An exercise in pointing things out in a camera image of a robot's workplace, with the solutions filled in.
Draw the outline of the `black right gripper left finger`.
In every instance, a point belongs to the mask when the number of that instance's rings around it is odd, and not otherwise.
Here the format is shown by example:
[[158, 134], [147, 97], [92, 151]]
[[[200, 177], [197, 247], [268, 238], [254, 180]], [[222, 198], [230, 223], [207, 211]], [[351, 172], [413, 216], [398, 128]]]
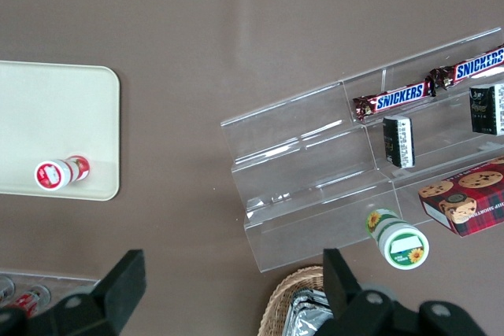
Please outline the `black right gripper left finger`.
[[34, 285], [1, 308], [2, 335], [118, 335], [146, 291], [145, 254], [131, 249], [90, 289], [55, 304]]

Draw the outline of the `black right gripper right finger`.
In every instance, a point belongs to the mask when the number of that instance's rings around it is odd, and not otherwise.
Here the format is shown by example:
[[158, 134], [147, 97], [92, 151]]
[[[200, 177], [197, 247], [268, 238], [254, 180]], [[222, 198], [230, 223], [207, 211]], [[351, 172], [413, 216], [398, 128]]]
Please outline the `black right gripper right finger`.
[[463, 308], [425, 301], [414, 312], [384, 292], [364, 290], [338, 249], [323, 252], [324, 293], [333, 317], [316, 335], [484, 335]]

